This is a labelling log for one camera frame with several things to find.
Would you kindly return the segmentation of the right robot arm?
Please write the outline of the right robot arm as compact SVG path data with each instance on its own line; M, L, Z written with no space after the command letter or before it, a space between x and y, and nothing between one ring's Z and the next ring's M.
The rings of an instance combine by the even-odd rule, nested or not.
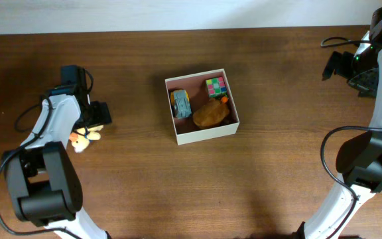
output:
M341 238L354 214L382 191L382 7L373 13L370 29L361 40L330 37L320 46L347 44L356 46L356 52L334 51L322 78L327 80L337 74L358 90L359 96L374 98L373 115L367 127L356 128L360 135L340 147L336 175L328 168L325 156L320 156L334 186L318 211L292 233L292 238Z

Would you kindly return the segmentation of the cream plush bunny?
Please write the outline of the cream plush bunny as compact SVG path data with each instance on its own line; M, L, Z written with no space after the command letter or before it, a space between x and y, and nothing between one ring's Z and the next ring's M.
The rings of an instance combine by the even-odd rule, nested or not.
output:
M74 151L76 153L81 153L90 145L92 141L100 140L100 131L102 129L103 125L75 129L69 136L69 140L74 148Z

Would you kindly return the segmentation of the yellow grey toy truck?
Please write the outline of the yellow grey toy truck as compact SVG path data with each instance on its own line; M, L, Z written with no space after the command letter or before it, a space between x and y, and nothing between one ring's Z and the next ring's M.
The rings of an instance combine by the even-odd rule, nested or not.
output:
M170 93L170 104L173 108L173 116L182 119L192 115L190 99L186 90L174 90Z

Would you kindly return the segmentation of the brown plush toy with carrot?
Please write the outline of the brown plush toy with carrot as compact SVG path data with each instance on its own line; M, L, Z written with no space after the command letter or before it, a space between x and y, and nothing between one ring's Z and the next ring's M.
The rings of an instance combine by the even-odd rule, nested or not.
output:
M220 99L210 98L209 101L197 110L193 116L194 124L200 129L209 129L219 126L230 114L227 105L229 98L222 96Z

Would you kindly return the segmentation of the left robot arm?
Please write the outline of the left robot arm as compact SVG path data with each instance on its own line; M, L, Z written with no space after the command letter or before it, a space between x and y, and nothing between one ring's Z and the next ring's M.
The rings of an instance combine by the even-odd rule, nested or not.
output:
M61 238L109 238L83 208L83 191L66 152L77 134L91 141L111 123L105 102L91 101L94 79L77 65L61 68L61 83L42 96L41 113L21 145L4 152L0 177L5 178L15 216L36 230L22 236L53 232ZM8 233L19 235L1 217Z

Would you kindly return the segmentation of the colourful puzzle cube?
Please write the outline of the colourful puzzle cube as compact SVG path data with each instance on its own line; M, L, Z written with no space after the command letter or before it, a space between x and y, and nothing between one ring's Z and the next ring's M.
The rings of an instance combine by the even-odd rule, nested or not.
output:
M227 94L227 88L223 77L207 79L205 83L210 98L221 98Z

